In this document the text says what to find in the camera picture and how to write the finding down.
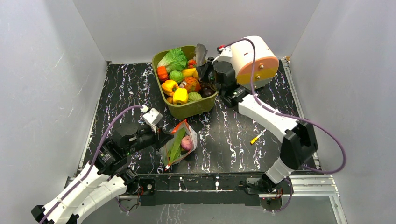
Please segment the orange yellow bell pepper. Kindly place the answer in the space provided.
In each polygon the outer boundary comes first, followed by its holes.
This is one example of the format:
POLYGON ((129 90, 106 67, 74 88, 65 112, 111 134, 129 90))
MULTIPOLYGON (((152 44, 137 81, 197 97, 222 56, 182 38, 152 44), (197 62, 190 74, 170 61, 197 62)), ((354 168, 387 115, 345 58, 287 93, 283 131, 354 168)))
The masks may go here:
POLYGON ((172 97, 176 90, 179 88, 179 85, 174 80, 166 80, 161 84, 161 89, 163 93, 169 97, 172 97))

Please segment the green bumpy citrus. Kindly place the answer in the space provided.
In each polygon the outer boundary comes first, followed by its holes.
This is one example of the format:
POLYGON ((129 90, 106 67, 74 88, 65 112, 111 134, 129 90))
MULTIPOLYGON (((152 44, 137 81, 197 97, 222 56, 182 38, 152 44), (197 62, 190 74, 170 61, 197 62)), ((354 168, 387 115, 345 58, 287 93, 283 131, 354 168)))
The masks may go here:
POLYGON ((174 70, 169 73, 169 79, 180 84, 184 80, 184 75, 181 71, 174 70))

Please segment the clear zip top bag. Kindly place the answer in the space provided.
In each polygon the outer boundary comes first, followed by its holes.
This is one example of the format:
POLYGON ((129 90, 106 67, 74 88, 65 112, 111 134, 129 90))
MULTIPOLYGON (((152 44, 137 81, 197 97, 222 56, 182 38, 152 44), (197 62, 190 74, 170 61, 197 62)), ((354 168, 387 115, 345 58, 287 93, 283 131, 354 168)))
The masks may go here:
POLYGON ((164 170, 169 170, 172 165, 179 163, 195 151, 198 145, 197 133, 187 122, 187 119, 180 122, 170 133, 173 139, 159 149, 164 170))

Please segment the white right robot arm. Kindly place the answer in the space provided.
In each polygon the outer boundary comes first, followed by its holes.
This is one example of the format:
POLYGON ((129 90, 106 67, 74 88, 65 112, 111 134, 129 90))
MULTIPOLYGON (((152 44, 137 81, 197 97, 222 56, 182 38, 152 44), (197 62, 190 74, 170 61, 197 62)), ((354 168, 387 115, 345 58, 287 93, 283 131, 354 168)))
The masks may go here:
POLYGON ((235 70, 229 62, 217 62, 210 57, 196 67, 199 78, 216 88, 225 106, 251 118, 270 131, 281 143, 280 156, 260 179, 241 181, 248 194, 276 193, 282 181, 302 168, 307 159, 317 151, 318 144, 313 125, 278 115, 246 87, 237 84, 235 70))

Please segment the green leafy vegetable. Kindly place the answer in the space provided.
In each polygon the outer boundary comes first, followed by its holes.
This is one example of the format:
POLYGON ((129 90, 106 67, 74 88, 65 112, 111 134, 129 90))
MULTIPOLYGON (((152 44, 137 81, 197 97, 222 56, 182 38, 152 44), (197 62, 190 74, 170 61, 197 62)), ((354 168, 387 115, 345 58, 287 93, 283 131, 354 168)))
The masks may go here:
POLYGON ((185 136, 185 128, 181 128, 175 134, 174 141, 168 151, 169 162, 171 165, 181 155, 181 140, 185 136))

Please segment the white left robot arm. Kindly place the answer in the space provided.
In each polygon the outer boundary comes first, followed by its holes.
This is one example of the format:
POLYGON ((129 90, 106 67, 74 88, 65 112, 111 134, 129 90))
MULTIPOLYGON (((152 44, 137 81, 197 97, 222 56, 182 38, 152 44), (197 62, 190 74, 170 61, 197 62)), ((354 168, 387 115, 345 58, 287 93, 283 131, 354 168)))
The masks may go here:
POLYGON ((97 159, 90 161, 81 173, 45 205, 31 210, 40 224, 79 224, 106 202, 139 190, 139 177, 124 168, 127 157, 152 147, 156 150, 174 138, 157 126, 141 125, 133 134, 114 132, 99 149, 97 159))

